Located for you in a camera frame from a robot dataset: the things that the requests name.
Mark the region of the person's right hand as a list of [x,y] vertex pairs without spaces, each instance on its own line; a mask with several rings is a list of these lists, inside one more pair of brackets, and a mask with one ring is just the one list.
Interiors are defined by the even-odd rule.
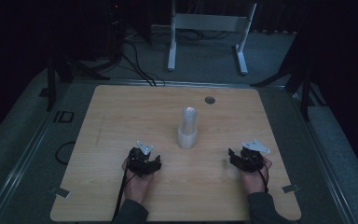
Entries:
[[267,192],[269,183],[269,168],[272,162],[263,158],[264,165],[261,170],[248,173],[240,170],[241,181],[245,192],[250,195],[258,192]]

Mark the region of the stack of clear plastic cups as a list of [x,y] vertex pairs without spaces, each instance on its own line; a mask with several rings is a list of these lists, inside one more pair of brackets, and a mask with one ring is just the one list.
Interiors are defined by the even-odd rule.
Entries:
[[177,130],[177,143],[180,148],[191,149],[198,138],[198,111],[194,107],[186,107],[182,111],[181,123]]

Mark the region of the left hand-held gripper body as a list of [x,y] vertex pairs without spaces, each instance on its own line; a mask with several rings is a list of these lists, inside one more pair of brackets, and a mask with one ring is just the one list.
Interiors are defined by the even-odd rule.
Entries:
[[137,141],[135,147],[138,148],[137,158],[131,160],[128,157],[127,168],[139,177],[155,173],[156,171],[152,168],[152,161],[149,159],[154,147],[142,141]]

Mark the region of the black tripod stand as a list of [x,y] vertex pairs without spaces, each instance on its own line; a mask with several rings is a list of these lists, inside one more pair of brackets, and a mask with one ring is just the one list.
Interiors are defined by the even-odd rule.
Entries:
[[263,88],[282,77],[290,75],[290,78],[284,85],[283,89],[287,93],[295,95],[298,89],[301,88],[300,112],[304,120],[309,121],[310,94],[313,92],[311,86],[312,68],[313,63],[310,62],[295,63],[286,68],[280,69],[275,75],[251,84],[251,87]]
[[55,105],[57,92],[56,92],[56,75],[59,75],[60,80],[63,83],[71,83],[74,80],[74,75],[71,71],[70,66],[79,69],[86,75],[93,77],[97,80],[108,80],[108,77],[104,77],[85,64],[81,63],[74,58],[63,54],[57,53],[48,56],[47,59],[47,86],[44,88],[39,95],[41,97],[48,98],[47,111],[50,111]]

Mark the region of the person's left hand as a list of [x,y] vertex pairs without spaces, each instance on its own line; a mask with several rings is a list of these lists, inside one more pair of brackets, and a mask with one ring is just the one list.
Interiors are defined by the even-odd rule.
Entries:
[[125,176],[124,195],[128,200],[143,203],[146,198],[148,189],[153,181],[154,175],[145,175],[139,177],[127,168],[128,160],[122,163]]

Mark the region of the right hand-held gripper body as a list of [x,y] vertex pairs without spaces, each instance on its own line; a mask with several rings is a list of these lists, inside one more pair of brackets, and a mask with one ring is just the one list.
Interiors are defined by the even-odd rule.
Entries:
[[244,142],[241,145],[241,157],[244,160],[242,170],[245,172],[253,173],[262,169],[264,166],[264,159],[262,154],[270,153],[271,149],[256,139],[251,142]]

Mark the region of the white metal stand frame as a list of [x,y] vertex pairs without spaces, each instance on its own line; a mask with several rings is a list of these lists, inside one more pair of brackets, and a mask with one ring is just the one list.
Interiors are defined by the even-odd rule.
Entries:
[[257,3],[251,3],[245,16],[186,14],[176,12],[176,0],[171,0],[171,44],[169,48],[169,71],[175,69],[176,62],[176,31],[178,29],[191,29],[200,31],[221,31],[241,34],[241,41],[235,46],[235,56],[242,75],[248,74],[245,61],[245,43],[253,22]]

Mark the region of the grey tape piece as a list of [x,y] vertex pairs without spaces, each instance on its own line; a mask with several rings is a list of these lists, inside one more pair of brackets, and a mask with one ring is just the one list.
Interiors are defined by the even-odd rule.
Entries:
[[70,195],[70,192],[66,189],[62,189],[62,188],[58,188],[58,187],[54,187],[52,189],[52,192],[55,194],[55,195],[58,195],[58,196],[61,196],[63,198],[67,198],[69,195]]
[[282,190],[284,193],[288,193],[288,192],[297,192],[300,190],[300,187],[296,184],[291,184],[285,187],[282,187]]

